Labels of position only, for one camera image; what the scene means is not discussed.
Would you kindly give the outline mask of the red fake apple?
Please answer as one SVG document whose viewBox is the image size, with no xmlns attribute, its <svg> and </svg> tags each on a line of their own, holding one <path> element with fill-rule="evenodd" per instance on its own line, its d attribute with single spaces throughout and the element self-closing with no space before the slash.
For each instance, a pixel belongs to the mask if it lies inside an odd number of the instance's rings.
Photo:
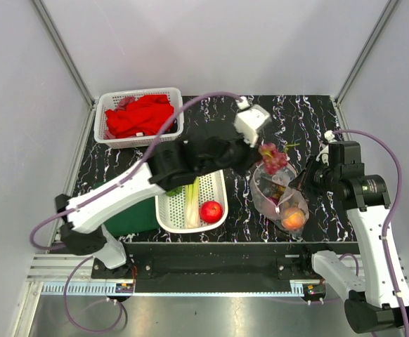
<svg viewBox="0 0 409 337">
<path fill-rule="evenodd" d="M 206 223 L 217 223 L 223 216 L 223 208 L 217 201 L 206 201 L 200 208 L 200 219 Z"/>
</svg>

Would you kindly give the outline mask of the purple fake grapes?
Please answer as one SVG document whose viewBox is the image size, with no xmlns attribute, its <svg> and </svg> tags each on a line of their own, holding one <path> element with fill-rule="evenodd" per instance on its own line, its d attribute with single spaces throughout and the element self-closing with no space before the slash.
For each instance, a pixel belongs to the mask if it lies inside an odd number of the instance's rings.
<svg viewBox="0 0 409 337">
<path fill-rule="evenodd" d="M 273 143 L 260 145 L 258 151 L 265 171 L 270 175 L 275 175 L 280 169 L 286 167 L 290 160 L 288 150 L 298 145 L 299 143 L 286 144 L 282 151 Z"/>
</svg>

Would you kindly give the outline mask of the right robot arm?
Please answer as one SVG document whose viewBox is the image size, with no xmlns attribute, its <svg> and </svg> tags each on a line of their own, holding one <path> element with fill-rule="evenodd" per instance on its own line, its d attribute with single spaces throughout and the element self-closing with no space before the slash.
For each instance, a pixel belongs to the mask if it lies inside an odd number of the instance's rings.
<svg viewBox="0 0 409 337">
<path fill-rule="evenodd" d="M 320 275 L 344 302 L 346 319 L 356 333 L 409 327 L 409 287 L 402 273 L 393 233 L 387 185 L 366 175 L 361 147 L 354 141 L 331 141 L 289 187 L 306 197 L 328 192 L 342 204 L 361 255 L 364 277 L 356 276 L 331 250 L 302 257 L 300 273 Z"/>
</svg>

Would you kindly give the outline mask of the green fake pepper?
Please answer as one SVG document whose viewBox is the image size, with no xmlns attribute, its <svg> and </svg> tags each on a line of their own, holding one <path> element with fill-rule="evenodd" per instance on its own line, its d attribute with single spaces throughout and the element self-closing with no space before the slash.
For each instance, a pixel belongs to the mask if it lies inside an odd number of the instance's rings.
<svg viewBox="0 0 409 337">
<path fill-rule="evenodd" d="M 179 195 L 182 192 L 183 192 L 183 186 L 179 186 L 179 187 L 176 187 L 176 188 L 174 188 L 174 189 L 172 189 L 170 191 L 167 191 L 166 195 L 168 197 L 175 197 L 176 195 Z"/>
</svg>

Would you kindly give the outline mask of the clear zip top bag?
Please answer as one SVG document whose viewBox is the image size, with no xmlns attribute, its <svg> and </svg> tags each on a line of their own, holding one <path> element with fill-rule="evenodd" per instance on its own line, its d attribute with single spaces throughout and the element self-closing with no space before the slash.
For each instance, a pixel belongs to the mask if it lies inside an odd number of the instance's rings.
<svg viewBox="0 0 409 337">
<path fill-rule="evenodd" d="M 261 215 L 272 221 L 283 232 L 290 233 L 294 237 L 300 237 L 304 230 L 304 226 L 309 219 L 308 204 L 301 192 L 290 188 L 292 190 L 292 197 L 287 201 L 278 203 L 275 209 L 266 207 L 267 197 L 264 194 L 265 189 L 269 184 L 277 183 L 279 185 L 288 187 L 288 183 L 296 177 L 297 172 L 295 171 L 293 166 L 289 164 L 286 167 L 280 169 L 275 175 L 268 174 L 264 169 L 264 165 L 260 164 L 255 168 L 249 186 L 255 209 Z M 286 230 L 282 225 L 284 211 L 290 207 L 300 208 L 306 216 L 306 222 L 304 226 L 298 230 Z"/>
</svg>

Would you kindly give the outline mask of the orange fake fruit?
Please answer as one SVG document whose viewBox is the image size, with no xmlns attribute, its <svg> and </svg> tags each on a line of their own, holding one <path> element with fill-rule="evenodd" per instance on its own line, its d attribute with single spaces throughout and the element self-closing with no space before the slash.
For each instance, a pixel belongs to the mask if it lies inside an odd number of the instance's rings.
<svg viewBox="0 0 409 337">
<path fill-rule="evenodd" d="M 298 230 L 304 226 L 306 216 L 298 207 L 290 207 L 284 211 L 282 225 L 286 230 Z"/>
</svg>

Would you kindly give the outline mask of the beige fake garlic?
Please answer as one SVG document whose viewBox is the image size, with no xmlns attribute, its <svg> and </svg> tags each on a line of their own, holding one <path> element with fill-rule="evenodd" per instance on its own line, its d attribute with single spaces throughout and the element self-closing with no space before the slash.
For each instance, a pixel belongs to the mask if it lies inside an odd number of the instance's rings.
<svg viewBox="0 0 409 337">
<path fill-rule="evenodd" d="M 186 229 L 197 228 L 200 224 L 199 190 L 199 178 L 196 178 L 192 184 L 185 187 L 184 223 Z"/>
</svg>

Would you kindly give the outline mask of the purple fake onion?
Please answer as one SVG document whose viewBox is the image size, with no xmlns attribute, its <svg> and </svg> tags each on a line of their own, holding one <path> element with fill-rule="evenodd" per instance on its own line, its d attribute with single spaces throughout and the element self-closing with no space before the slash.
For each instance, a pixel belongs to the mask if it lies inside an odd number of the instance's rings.
<svg viewBox="0 0 409 337">
<path fill-rule="evenodd" d="M 279 200 L 273 197 L 268 197 L 266 199 L 266 207 L 270 209 L 275 209 L 278 205 Z"/>
</svg>

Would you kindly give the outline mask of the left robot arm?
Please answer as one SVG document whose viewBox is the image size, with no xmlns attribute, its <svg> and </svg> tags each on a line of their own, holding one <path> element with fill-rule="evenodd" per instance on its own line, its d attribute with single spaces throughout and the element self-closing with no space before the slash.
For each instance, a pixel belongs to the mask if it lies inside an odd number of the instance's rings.
<svg viewBox="0 0 409 337">
<path fill-rule="evenodd" d="M 122 243 L 105 228 L 105 221 L 145 199 L 194 183 L 200 176 L 223 169 L 244 174 L 260 160 L 258 146 L 257 137 L 250 140 L 240 133 L 152 144 L 120 176 L 66 201 L 61 242 L 69 253 L 93 256 L 113 276 L 123 278 L 131 271 L 131 261 Z"/>
</svg>

